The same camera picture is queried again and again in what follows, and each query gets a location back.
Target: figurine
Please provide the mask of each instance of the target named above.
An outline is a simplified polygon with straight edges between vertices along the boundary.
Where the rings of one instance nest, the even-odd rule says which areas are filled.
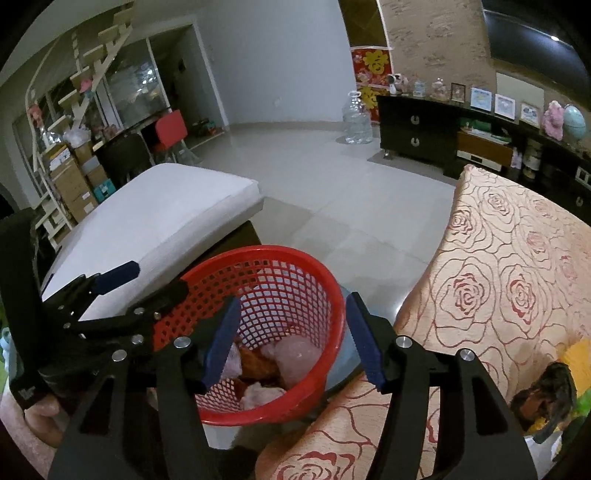
[[[562,140],[562,124],[564,122],[564,108],[556,100],[552,100],[544,112],[544,131],[549,137]]]
[[[443,79],[437,79],[437,81],[431,84],[431,88],[433,88],[433,93],[431,94],[433,99],[439,100],[440,102],[449,100],[449,90],[443,83]]]
[[[410,83],[402,73],[394,73],[394,87],[397,93],[408,95],[410,90]]]

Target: red plastic basket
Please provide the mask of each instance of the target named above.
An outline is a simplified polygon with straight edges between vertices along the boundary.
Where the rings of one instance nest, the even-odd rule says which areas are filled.
[[[211,258],[185,274],[183,280],[189,285],[189,296],[156,324],[156,350],[190,334],[195,323],[216,312],[228,295],[240,298],[238,336],[247,347],[298,334],[322,349],[320,359],[302,382],[253,410],[241,411],[233,380],[214,385],[206,395],[196,397],[203,423],[239,426],[291,421],[318,403],[345,326],[340,287],[324,265],[299,250],[263,245]]]

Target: drawer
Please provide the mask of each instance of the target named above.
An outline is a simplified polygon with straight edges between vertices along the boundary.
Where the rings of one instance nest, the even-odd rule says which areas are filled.
[[[455,134],[430,130],[381,126],[381,147],[403,157],[419,158],[433,163],[444,163],[456,157]]]
[[[404,128],[437,128],[457,131],[456,110],[433,100],[409,97],[378,99],[380,123]]]

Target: plastic bottle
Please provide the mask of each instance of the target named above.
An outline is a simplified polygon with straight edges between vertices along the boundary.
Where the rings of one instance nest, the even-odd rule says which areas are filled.
[[[343,122],[348,144],[370,143],[374,139],[369,112],[356,90],[349,92],[349,101],[343,107]]]

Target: plastic bag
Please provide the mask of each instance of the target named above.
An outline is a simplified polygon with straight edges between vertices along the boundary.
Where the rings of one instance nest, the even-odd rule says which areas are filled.
[[[240,400],[240,407],[242,410],[252,410],[253,408],[262,407],[263,405],[277,400],[285,394],[282,388],[268,388],[262,387],[260,382],[250,385],[244,392],[244,396]]]
[[[306,337],[290,335],[264,345],[261,353],[277,362],[285,386],[292,388],[310,373],[322,351]]]
[[[90,141],[90,131],[83,128],[72,128],[63,134],[64,140],[72,148],[78,148]]]
[[[227,378],[238,378],[240,375],[242,375],[242,361],[240,360],[240,351],[238,350],[238,346],[233,343],[230,347],[230,353],[228,353],[226,364],[222,370],[221,380],[225,380]]]

